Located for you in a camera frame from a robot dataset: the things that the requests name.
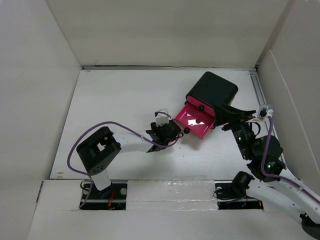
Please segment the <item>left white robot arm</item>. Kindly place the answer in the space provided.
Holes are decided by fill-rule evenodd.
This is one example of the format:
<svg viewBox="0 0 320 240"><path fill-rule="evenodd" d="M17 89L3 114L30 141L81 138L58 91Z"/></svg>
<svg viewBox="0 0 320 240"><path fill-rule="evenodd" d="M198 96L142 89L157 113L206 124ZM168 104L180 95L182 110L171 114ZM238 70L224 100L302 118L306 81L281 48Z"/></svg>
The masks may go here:
<svg viewBox="0 0 320 240"><path fill-rule="evenodd" d="M98 197L104 199L111 194L112 181L107 167L118 154L159 152L183 136L181 128L173 120L161 126L152 122L150 126L150 130L138 134L114 133L109 127L103 126L76 147Z"/></svg>

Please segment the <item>black drawer organizer box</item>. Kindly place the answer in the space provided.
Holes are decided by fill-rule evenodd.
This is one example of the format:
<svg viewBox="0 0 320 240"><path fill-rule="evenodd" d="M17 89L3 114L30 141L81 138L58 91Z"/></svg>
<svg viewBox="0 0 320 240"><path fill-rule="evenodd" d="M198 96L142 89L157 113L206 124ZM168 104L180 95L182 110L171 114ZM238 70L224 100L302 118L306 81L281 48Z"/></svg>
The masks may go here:
<svg viewBox="0 0 320 240"><path fill-rule="evenodd" d="M191 90L186 94L203 103L213 105L230 104L239 91L236 84L216 75L205 72Z"/></svg>

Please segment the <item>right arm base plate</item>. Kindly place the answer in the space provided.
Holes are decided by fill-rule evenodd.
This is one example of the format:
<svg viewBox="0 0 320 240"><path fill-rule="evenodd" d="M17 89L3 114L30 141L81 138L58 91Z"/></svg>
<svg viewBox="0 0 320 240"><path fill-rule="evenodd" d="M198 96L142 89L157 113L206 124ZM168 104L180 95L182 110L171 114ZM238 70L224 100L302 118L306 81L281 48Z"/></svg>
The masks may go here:
<svg viewBox="0 0 320 240"><path fill-rule="evenodd" d="M217 200L218 210L263 210L262 201L238 194L232 189L232 182L217 180L212 196Z"/></svg>

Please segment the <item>pink drawer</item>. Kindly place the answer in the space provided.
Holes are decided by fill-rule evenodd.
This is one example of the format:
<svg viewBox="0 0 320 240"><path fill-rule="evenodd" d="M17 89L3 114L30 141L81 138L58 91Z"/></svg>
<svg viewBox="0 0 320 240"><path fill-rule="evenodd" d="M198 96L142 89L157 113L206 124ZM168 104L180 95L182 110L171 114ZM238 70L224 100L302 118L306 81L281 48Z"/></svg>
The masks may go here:
<svg viewBox="0 0 320 240"><path fill-rule="evenodd" d="M187 96L186 97L186 101L188 103L190 103L191 105L195 106L198 110L199 107L203 108L203 112L206 112L207 114L211 115L211 116L215 116L215 111L213 109L213 107L211 105L208 105L206 103L203 103L202 101L198 100L197 98L194 98L192 96Z"/></svg>
<svg viewBox="0 0 320 240"><path fill-rule="evenodd" d="M191 103L186 103L174 120L184 129L188 129L189 133L202 140L209 130L213 130L216 127L215 112L206 105L195 106Z"/></svg>

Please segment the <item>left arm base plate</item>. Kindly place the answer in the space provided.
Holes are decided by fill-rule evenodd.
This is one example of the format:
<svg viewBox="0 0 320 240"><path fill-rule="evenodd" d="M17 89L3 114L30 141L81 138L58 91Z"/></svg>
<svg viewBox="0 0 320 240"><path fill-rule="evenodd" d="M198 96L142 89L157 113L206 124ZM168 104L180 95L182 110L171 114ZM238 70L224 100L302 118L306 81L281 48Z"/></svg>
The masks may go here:
<svg viewBox="0 0 320 240"><path fill-rule="evenodd" d="M121 211L126 210L127 203L127 181L114 181L110 187L99 191L93 184L89 192L91 183L83 180L80 183L82 190L79 208L86 211Z"/></svg>

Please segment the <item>aluminium rail back edge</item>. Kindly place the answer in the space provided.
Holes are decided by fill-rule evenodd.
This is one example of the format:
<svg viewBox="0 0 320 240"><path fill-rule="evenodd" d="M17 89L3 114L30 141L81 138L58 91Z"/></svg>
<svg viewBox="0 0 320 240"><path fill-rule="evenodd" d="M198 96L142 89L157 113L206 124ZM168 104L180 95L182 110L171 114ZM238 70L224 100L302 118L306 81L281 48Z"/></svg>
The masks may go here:
<svg viewBox="0 0 320 240"><path fill-rule="evenodd" d="M155 65L83 65L82 70L86 71L107 71L107 70L200 70L200 69L222 69L222 70L239 70L239 71L255 71L255 67L198 67L198 66L155 66Z"/></svg>

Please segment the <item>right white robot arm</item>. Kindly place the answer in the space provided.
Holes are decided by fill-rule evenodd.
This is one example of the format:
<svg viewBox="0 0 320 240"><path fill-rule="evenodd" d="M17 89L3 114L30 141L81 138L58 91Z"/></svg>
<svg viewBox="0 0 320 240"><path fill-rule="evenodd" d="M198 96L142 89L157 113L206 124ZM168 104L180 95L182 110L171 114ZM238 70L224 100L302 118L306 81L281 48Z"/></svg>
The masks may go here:
<svg viewBox="0 0 320 240"><path fill-rule="evenodd" d="M217 187L213 196L225 203L254 198L287 213L302 230L320 238L320 196L295 177L281 161L283 148L272 134L273 108L240 110L227 104L213 106L215 122L231 131L249 172L239 171L228 188Z"/></svg>

